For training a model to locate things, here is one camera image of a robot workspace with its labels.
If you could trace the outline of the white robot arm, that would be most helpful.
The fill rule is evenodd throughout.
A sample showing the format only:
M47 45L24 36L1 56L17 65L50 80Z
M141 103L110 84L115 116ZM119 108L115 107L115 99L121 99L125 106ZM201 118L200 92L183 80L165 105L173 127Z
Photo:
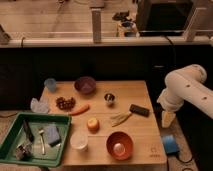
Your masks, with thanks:
M187 101L213 119L213 90L204 86L206 70L198 64L173 70L165 77L166 87L157 102L161 105L161 125L168 128L176 117L176 112Z

